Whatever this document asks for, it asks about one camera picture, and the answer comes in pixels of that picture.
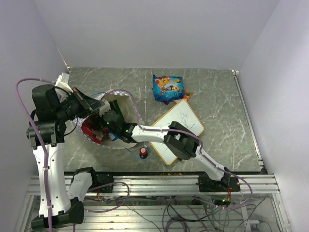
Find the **white wall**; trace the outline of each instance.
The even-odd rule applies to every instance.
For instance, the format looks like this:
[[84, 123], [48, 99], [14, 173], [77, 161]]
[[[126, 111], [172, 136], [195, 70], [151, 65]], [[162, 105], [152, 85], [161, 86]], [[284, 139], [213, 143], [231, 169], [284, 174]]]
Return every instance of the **white wall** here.
[[34, 0], [69, 66], [239, 70], [279, 0]]
[[[35, 158], [26, 138], [28, 122], [14, 93], [26, 77], [55, 80], [66, 69], [32, 0], [0, 1], [0, 231], [14, 230]], [[32, 87], [20, 85], [29, 107]]]
[[240, 86], [267, 169], [295, 232], [308, 231], [309, 1], [281, 0], [240, 69]]

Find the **wire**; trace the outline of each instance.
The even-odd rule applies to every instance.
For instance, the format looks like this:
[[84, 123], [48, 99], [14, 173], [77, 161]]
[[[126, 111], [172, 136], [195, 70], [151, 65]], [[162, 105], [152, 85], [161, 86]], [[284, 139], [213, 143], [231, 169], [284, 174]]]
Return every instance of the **wire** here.
[[90, 97], [93, 97], [93, 96], [95, 96], [95, 95], [102, 94], [102, 93], [107, 94], [106, 92], [97, 92], [97, 93], [93, 93], [93, 94], [91, 94], [91, 95], [90, 95]]
[[120, 206], [124, 205], [127, 202], [129, 195], [130, 195], [129, 185], [127, 185], [125, 182], [117, 181], [117, 182], [109, 183], [109, 184], [106, 184], [106, 185], [101, 185], [101, 186], [89, 189], [88, 192], [91, 192], [91, 191], [96, 190], [96, 189], [104, 188], [104, 187], [107, 187], [107, 186], [115, 185], [115, 184], [122, 184], [122, 185], [125, 185], [127, 187], [127, 196], [124, 199], [124, 201], [120, 203], [120, 205], [118, 205], [118, 206], [116, 206], [112, 209], [107, 209], [107, 210], [91, 210], [91, 209], [84, 209], [84, 210], [87, 211], [87, 212], [91, 212], [91, 213], [106, 213], [106, 212], [110, 212], [114, 209], [118, 209]]
[[45, 188], [45, 194], [46, 194], [46, 204], [47, 204], [47, 207], [48, 207], [48, 230], [49, 232], [52, 232], [53, 231], [53, 223], [52, 223], [52, 208], [51, 208], [51, 200], [50, 200], [50, 189], [49, 189], [49, 185], [48, 185], [48, 151], [47, 151], [47, 148], [45, 146], [45, 143], [44, 143], [44, 140], [37, 128], [37, 126], [35, 125], [33, 119], [31, 118], [31, 115], [29, 114], [28, 110], [26, 109], [26, 106], [24, 105], [23, 103], [23, 100], [21, 99], [21, 96], [19, 94], [19, 91], [18, 91], [18, 85], [24, 81], [42, 81], [42, 82], [47, 82], [47, 83], [50, 83], [50, 84], [53, 84], [54, 82], [51, 82], [49, 80], [44, 80], [44, 79], [39, 79], [39, 78], [25, 78], [25, 79], [22, 79], [22, 80], [19, 80], [16, 84], [15, 84], [15, 94], [17, 96], [17, 100], [19, 101], [19, 104], [20, 106], [22, 107], [22, 109], [24, 110], [27, 118], [28, 118], [28, 121], [30, 122], [31, 126], [33, 127], [37, 137], [38, 137], [38, 140], [42, 146], [42, 149], [43, 149], [43, 152], [44, 152], [44, 174], [43, 174], [43, 178], [44, 178], [44, 188]]
[[208, 230], [207, 227], [205, 226], [205, 224], [202, 222], [202, 220], [198, 217], [198, 215], [196, 214], [196, 212], [195, 212], [190, 206], [187, 205], [187, 207], [188, 207], [188, 208], [192, 211], [192, 213], [197, 217], [197, 219], [198, 219], [199, 222], [202, 224], [202, 226], [203, 226], [206, 230]]
[[170, 205], [170, 203], [167, 204], [167, 206], [165, 207], [165, 209], [164, 209], [164, 211], [163, 211], [163, 215], [162, 215], [162, 228], [163, 228], [163, 231], [164, 231], [164, 232], [168, 232], [168, 231], [166, 231], [166, 230], [164, 229], [164, 215], [165, 215], [165, 211], [166, 211], [166, 209], [168, 209], [169, 205]]
[[67, 96], [70, 95], [69, 92], [67, 92], [65, 89], [63, 89], [63, 88], [61, 88], [59, 86], [54, 86], [54, 88], [62, 90], [63, 92], [65, 92], [67, 94]]
[[269, 228], [270, 228], [270, 232], [272, 232], [271, 226], [270, 226], [270, 224], [267, 221], [260, 220], [260, 222], [266, 223], [269, 226]]
[[109, 91], [107, 91], [106, 94], [101, 98], [101, 100], [102, 100], [107, 94], [112, 93], [112, 92], [115, 92], [115, 91], [123, 91], [123, 92], [128, 93], [128, 94], [131, 96], [132, 101], [133, 101], [133, 104], [134, 104], [134, 106], [135, 106], [135, 108], [136, 108], [136, 111], [137, 111], [137, 113], [136, 113], [137, 125], [138, 125], [138, 127], [139, 127], [141, 130], [144, 130], [144, 131], [157, 131], [157, 132], [172, 131], [172, 132], [177, 132], [177, 133], [186, 134], [186, 135], [189, 135], [189, 136], [191, 136], [191, 137], [197, 139], [197, 140], [200, 142], [199, 152], [200, 152], [200, 154], [202, 155], [203, 158], [205, 158], [211, 165], [213, 165], [216, 169], [220, 170], [221, 172], [224, 172], [224, 173], [226, 173], [226, 174], [232, 175], [232, 176], [234, 176], [234, 177], [236, 177], [236, 178], [242, 180], [242, 181], [248, 186], [248, 188], [249, 188], [249, 190], [250, 190], [250, 196], [249, 196], [243, 203], [240, 203], [239, 205], [235, 205], [235, 206], [232, 206], [232, 207], [221, 207], [221, 206], [216, 206], [214, 203], [211, 203], [211, 202], [207, 202], [207, 201], [202, 201], [202, 202], [207, 203], [207, 204], [210, 204], [210, 205], [213, 205], [213, 206], [216, 206], [216, 207], [219, 208], [219, 209], [238, 209], [238, 208], [241, 208], [242, 206], [246, 205], [247, 203], [249, 203], [249, 202], [251, 201], [251, 198], [252, 198], [252, 196], [253, 196], [253, 190], [252, 190], [251, 186], [249, 185], [249, 183], [248, 183], [243, 177], [240, 177], [240, 176], [238, 176], [238, 175], [236, 175], [236, 174], [233, 174], [233, 173], [231, 173], [231, 172], [228, 172], [228, 171], [226, 171], [226, 170], [224, 170], [224, 169], [222, 169], [222, 168], [220, 168], [220, 167], [217, 167], [217, 165], [216, 165], [211, 159], [209, 159], [207, 156], [205, 156], [205, 155], [203, 154], [203, 152], [202, 152], [202, 151], [203, 151], [204, 143], [203, 143], [203, 141], [202, 141], [198, 136], [196, 136], [195, 134], [192, 134], [192, 133], [183, 131], [183, 130], [175, 130], [175, 129], [162, 129], [162, 130], [160, 130], [160, 129], [148, 129], [148, 128], [142, 127], [142, 125], [140, 124], [140, 117], [139, 117], [140, 114], [139, 114], [139, 107], [138, 107], [137, 101], [136, 101], [134, 95], [133, 95], [132, 93], [130, 93], [128, 90], [121, 89], [121, 88], [120, 88], [120, 89], [109, 90]]
[[216, 221], [219, 224], [219, 226], [224, 226], [224, 227], [228, 226], [230, 224], [230, 216], [228, 215], [228, 210], [226, 211], [225, 221], [223, 224], [220, 222], [220, 214], [221, 214], [221, 210], [219, 211], [219, 220], [217, 220], [214, 215], [211, 216], [212, 220]]
[[128, 205], [127, 205], [127, 207], [128, 207], [128, 209], [130, 209], [130, 210], [132, 210], [133, 212], [137, 213], [141, 218], [143, 218], [143, 219], [145, 219], [146, 221], [151, 222], [152, 224], [154, 224], [154, 225], [157, 227], [157, 229], [161, 232], [160, 228], [159, 228], [153, 221], [150, 221], [150, 220], [144, 218], [141, 214], [139, 214], [136, 210], [131, 209]]
[[94, 202], [102, 202], [101, 200], [92, 199], [91, 197], [84, 197], [84, 200], [94, 201]]
[[207, 230], [207, 229], [205, 229], [205, 230], [202, 230], [202, 231], [199, 231], [199, 232], [204, 232], [204, 231], [224, 232], [223, 230], [220, 230], [218, 228], [215, 228], [214, 230]]
[[265, 201], [265, 200], [266, 200], [266, 198], [262, 199], [262, 200], [259, 202], [259, 204], [257, 204], [256, 207], [253, 209], [253, 211], [251, 212], [251, 214], [249, 215], [249, 217], [248, 217], [246, 220], [242, 221], [242, 222], [233, 230], [233, 232], [234, 232], [239, 226], [241, 226], [242, 223], [244, 223], [245, 221], [246, 221], [246, 225], [245, 225], [245, 230], [246, 230], [246, 227], [247, 227], [249, 218], [250, 218], [250, 217], [252, 216], [252, 214], [255, 212], [255, 210], [257, 209], [257, 207], [258, 207], [263, 201]]
[[207, 218], [208, 218], [208, 220], [209, 220], [209, 222], [211, 223], [211, 225], [213, 226], [213, 228], [215, 229], [215, 231], [222, 231], [221, 229], [218, 229], [216, 226], [215, 226], [215, 224], [214, 224], [214, 220], [211, 220], [211, 218], [210, 218], [210, 216], [213, 216], [214, 214], [216, 214], [217, 212], [216, 212], [216, 208], [214, 207], [212, 210], [211, 210], [211, 214], [209, 214], [209, 212], [208, 212], [208, 210], [207, 210], [207, 208], [205, 208], [204, 207], [204, 209], [205, 209], [205, 213], [206, 213], [206, 216], [207, 216]]
[[190, 229], [187, 225], [187, 223], [185, 223], [184, 221], [178, 221], [178, 220], [168, 220], [168, 222], [166, 223], [166, 226], [165, 226], [165, 231], [168, 232], [169, 230], [169, 227], [171, 226], [171, 224], [173, 224], [174, 222], [178, 222], [182, 225], [183, 227], [183, 232], [190, 232]]
[[36, 112], [37, 112], [36, 109], [32, 110], [32, 112], [31, 112], [31, 114], [30, 114], [30, 117], [32, 118], [32, 120], [34, 120], [34, 117], [35, 117]]
[[63, 136], [67, 136], [67, 135], [71, 134], [73, 131], [75, 131], [75, 129], [77, 127], [77, 123], [78, 123], [78, 117], [76, 117], [76, 124], [75, 124], [74, 128], [70, 132], [64, 134]]
[[130, 152], [133, 156], [135, 156], [136, 158], [138, 158], [139, 160], [142, 160], [142, 161], [147, 161], [149, 159], [148, 158], [145, 158], [145, 159], [142, 159], [141, 157], [139, 157], [135, 152], [131, 151], [129, 148], [126, 148], [125, 147], [125, 150], [127, 150], [128, 152]]
[[[167, 207], [167, 213], [168, 213], [168, 216], [171, 218], [171, 219], [173, 219], [173, 220], [177, 220], [177, 221], [188, 221], [188, 222], [197, 222], [197, 221], [208, 221], [208, 220], [203, 220], [204, 218], [206, 218], [207, 216], [203, 216], [203, 217], [201, 217], [201, 218], [197, 218], [197, 220], [192, 220], [192, 219], [185, 219], [184, 217], [182, 217], [175, 209], [174, 209], [174, 207], [170, 204], [170, 203], [168, 203], [168, 207]], [[178, 219], [175, 219], [174, 217], [172, 217], [170, 214], [169, 214], [169, 207], [171, 207], [173, 210], [174, 210], [174, 212], [177, 214], [177, 216], [179, 217]], [[214, 211], [214, 212], [212, 212], [209, 216], [211, 216], [211, 215], [213, 215], [213, 214], [216, 214], [216, 213], [218, 213], [219, 212], [219, 210], [218, 211]]]
[[97, 193], [97, 198], [96, 198], [97, 200], [100, 200], [100, 192], [101, 192], [101, 189], [99, 188], [98, 193]]

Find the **black cable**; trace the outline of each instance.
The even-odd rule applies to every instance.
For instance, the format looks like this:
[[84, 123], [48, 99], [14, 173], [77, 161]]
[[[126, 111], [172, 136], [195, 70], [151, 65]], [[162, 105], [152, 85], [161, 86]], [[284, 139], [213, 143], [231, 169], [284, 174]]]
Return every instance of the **black cable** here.
[[[181, 218], [181, 219], [172, 217], [172, 216], [169, 214], [169, 207], [171, 207], [171, 208], [174, 210], [174, 212], [177, 214], [177, 216], [178, 216], [179, 218]], [[182, 216], [174, 209], [174, 207], [173, 207], [171, 204], [168, 205], [168, 207], [167, 207], [167, 212], [168, 212], [168, 216], [169, 216], [172, 220], [175, 220], [175, 221], [188, 221], [188, 222], [208, 221], [208, 220], [203, 220], [205, 217], [207, 217], [207, 215], [206, 215], [206, 216], [203, 216], [203, 217], [201, 217], [201, 218], [199, 218], [199, 219], [197, 219], [197, 220], [185, 219], [184, 217], [182, 217]]]
[[226, 226], [228, 226], [230, 224], [230, 216], [228, 214], [228, 210], [226, 211], [226, 216], [225, 216], [225, 219], [224, 219], [224, 225], [223, 225], [223, 231], [224, 231], [224, 228], [225, 228], [225, 222], [226, 222], [226, 217], [228, 216], [228, 223]]
[[61, 87], [59, 87], [59, 86], [54, 86], [54, 88], [57, 88], [57, 89], [62, 90], [63, 92], [65, 92], [65, 93], [67, 94], [67, 96], [70, 95], [69, 92], [67, 92], [65, 89], [63, 89], [63, 88], [61, 88]]
[[143, 219], [145, 219], [146, 221], [151, 222], [152, 224], [154, 224], [154, 225], [157, 227], [157, 229], [161, 232], [160, 228], [159, 228], [153, 221], [150, 221], [150, 220], [144, 218], [140, 213], [138, 213], [138, 212], [137, 212], [136, 210], [134, 210], [134, 209], [131, 209], [128, 205], [126, 205], [126, 207], [128, 207], [129, 210], [132, 210], [133, 212], [137, 213], [141, 218], [143, 218]]
[[76, 127], [77, 127], [77, 123], [78, 123], [78, 117], [76, 117], [76, 124], [75, 124], [75, 127], [68, 133], [64, 134], [64, 136], [67, 136], [69, 134], [71, 134], [73, 131], [75, 131]]
[[208, 210], [207, 210], [207, 207], [208, 207], [208, 205], [205, 207], [205, 205], [203, 205], [204, 206], [204, 210], [205, 210], [205, 213], [206, 213], [206, 216], [207, 216], [207, 218], [208, 218], [208, 220], [209, 220], [209, 222], [211, 223], [211, 225], [213, 226], [213, 228], [215, 229], [215, 230], [217, 230], [218, 228], [216, 228], [216, 226], [215, 226], [215, 224], [213, 223], [213, 221], [211, 220], [211, 218], [209, 217], [210, 215], [208, 215]]
[[262, 199], [262, 200], [259, 202], [259, 204], [257, 204], [256, 207], [253, 209], [253, 211], [251, 212], [251, 214], [249, 215], [249, 217], [248, 217], [246, 220], [243, 220], [243, 221], [233, 230], [233, 232], [234, 232], [239, 226], [241, 226], [242, 223], [244, 223], [245, 221], [246, 221], [246, 225], [245, 225], [245, 230], [246, 230], [246, 226], [247, 226], [247, 224], [248, 224], [248, 220], [250, 219], [250, 217], [252, 216], [252, 214], [255, 212], [255, 210], [257, 209], [257, 207], [258, 207], [263, 201], [265, 201], [265, 200], [266, 200], [266, 198]]
[[270, 228], [270, 232], [272, 232], [271, 226], [270, 226], [270, 224], [267, 221], [260, 220], [260, 222], [266, 223], [269, 226], [269, 228]]
[[126, 197], [117, 197], [117, 198], [114, 199], [114, 200], [106, 200], [105, 203], [106, 203], [106, 204], [110, 204], [110, 203], [112, 203], [112, 202], [121, 201], [122, 198], [125, 199]]
[[226, 216], [225, 216], [224, 224], [220, 222], [220, 213], [221, 213], [221, 211], [219, 212], [219, 220], [217, 220], [214, 215], [211, 216], [212, 220], [216, 221], [220, 226], [228, 226], [230, 224], [230, 216], [228, 215], [228, 210], [226, 210]]
[[93, 198], [90, 198], [90, 197], [85, 197], [84, 199], [94, 201], [94, 202], [101, 202], [100, 200], [96, 200], [96, 199], [93, 199]]

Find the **red bottle cap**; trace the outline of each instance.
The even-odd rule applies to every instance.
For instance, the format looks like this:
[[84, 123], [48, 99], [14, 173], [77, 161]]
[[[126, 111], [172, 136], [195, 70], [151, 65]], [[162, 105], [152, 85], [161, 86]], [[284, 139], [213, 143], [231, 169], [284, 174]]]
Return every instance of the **red bottle cap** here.
[[145, 147], [141, 147], [141, 148], [140, 148], [140, 154], [141, 154], [142, 156], [147, 155], [147, 150], [146, 150]]

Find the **small bottle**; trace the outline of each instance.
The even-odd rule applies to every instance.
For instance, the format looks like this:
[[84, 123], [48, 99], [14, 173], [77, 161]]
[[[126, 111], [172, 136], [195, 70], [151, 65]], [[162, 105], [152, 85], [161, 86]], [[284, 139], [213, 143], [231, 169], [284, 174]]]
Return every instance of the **small bottle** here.
[[140, 158], [141, 159], [146, 159], [148, 157], [148, 152], [147, 149], [145, 147], [141, 147], [140, 148]]

